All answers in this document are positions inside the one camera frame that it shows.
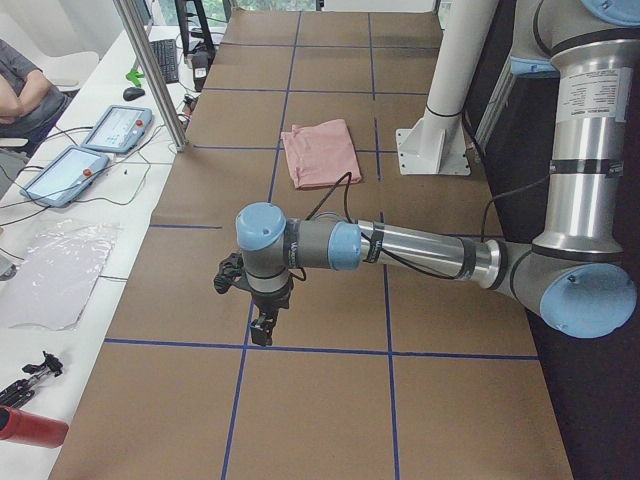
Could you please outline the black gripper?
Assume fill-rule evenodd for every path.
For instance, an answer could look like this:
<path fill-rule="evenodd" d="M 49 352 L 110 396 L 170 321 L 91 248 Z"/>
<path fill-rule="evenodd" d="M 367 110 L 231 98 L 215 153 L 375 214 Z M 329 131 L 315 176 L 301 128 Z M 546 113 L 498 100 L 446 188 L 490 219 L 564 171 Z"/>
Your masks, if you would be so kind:
<path fill-rule="evenodd" d="M 282 268 L 275 275 L 259 278 L 246 269 L 241 253 L 232 253 L 219 263 L 213 278 L 217 293 L 225 294 L 231 287 L 249 292 L 259 309 L 259 317 L 250 324 L 252 343 L 271 346 L 279 310 L 288 309 L 290 305 L 293 280 L 289 271 Z"/>

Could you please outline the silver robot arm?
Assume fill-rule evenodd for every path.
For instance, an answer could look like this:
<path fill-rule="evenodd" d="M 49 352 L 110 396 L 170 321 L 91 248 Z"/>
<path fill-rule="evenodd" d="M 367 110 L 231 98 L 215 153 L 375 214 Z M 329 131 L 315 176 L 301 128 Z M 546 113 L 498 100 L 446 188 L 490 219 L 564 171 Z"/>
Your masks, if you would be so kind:
<path fill-rule="evenodd" d="M 576 338 L 607 335 L 632 316 L 637 290 L 620 266 L 612 228 L 639 61 L 639 5 L 520 1 L 511 61 L 516 75 L 560 79 L 542 233 L 530 244 L 472 241 L 318 212 L 289 219 L 273 204 L 248 205 L 236 218 L 238 251 L 220 263 L 213 285 L 251 294 L 253 343 L 271 344 L 296 270 L 353 270 L 364 262 L 474 281 Z"/>

